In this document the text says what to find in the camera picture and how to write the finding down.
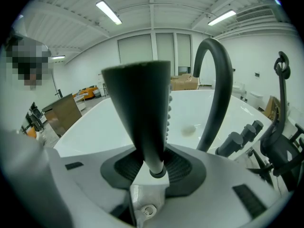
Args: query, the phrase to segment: white ceiling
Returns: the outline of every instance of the white ceiling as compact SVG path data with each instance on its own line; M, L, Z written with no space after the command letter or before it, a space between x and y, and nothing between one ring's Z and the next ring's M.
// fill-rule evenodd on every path
M182 28L219 37L269 29L292 31L274 0L105 0L121 25L95 6L98 1L32 0L22 12L27 35L46 44L53 55L66 55L69 60L103 40L142 29ZM237 15L208 26L230 9ZM256 10L266 14L237 21L239 15Z

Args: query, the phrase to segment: white wall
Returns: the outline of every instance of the white wall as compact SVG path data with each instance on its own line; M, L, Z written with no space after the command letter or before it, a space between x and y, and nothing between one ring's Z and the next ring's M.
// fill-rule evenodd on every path
M191 64L194 65L194 58L199 46L199 43L207 38L207 35L181 29L155 29L143 30L132 33L123 34L115 38L106 40L98 45L91 47L81 53L66 65L54 65L54 79L57 89L61 89L63 96L69 93L76 93L79 89L96 85L98 82L98 74L106 67L116 66L120 64L118 43L117 41L123 38L151 34L152 37L152 52L153 59L157 59L157 47L155 33L175 33L191 35ZM202 71L206 71L207 61L203 62Z
M55 95L57 92L52 75L48 75L47 79L43 79L42 85L37 85L33 93L35 95L35 104L39 110L42 110L44 107L59 99L59 97Z
M243 36L220 41L229 53L234 81L245 84L247 95L250 91L263 94L266 106L269 96L279 98L279 80L274 71L274 63L283 51L289 58L291 76L286 80L287 100L304 112L304 51L300 38L289 35Z

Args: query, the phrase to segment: fluorescent light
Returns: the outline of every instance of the fluorescent light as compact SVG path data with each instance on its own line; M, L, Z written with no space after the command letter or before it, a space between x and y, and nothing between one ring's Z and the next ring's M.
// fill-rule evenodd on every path
M218 17L215 18L214 20L210 21L210 22L208 23L208 25L210 25L210 26L215 25L215 24L221 22L222 20L227 19L227 18L229 18L229 17L231 17L231 16L233 16L233 15L235 15L235 14L236 14L235 11L229 10L228 12L226 12L226 13L222 14L221 16L218 16Z
M96 3L96 6L104 12L116 25L122 24L122 21L116 16L116 14L110 9L110 7L105 3L105 1L100 1Z
M52 57L52 59L61 59L61 58L65 58L66 56L54 56Z
M280 0L275 0L275 3L281 6L281 1Z

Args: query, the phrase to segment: cardboard box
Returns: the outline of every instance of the cardboard box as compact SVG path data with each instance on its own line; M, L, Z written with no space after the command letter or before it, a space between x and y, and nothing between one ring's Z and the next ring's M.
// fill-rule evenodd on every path
M171 77L172 90L193 90L198 89L199 79L191 74Z
M280 119L280 101L275 98L274 96L270 96L266 109L262 113L268 117L270 120L273 120L275 118L276 108L278 108L279 111L279 119Z

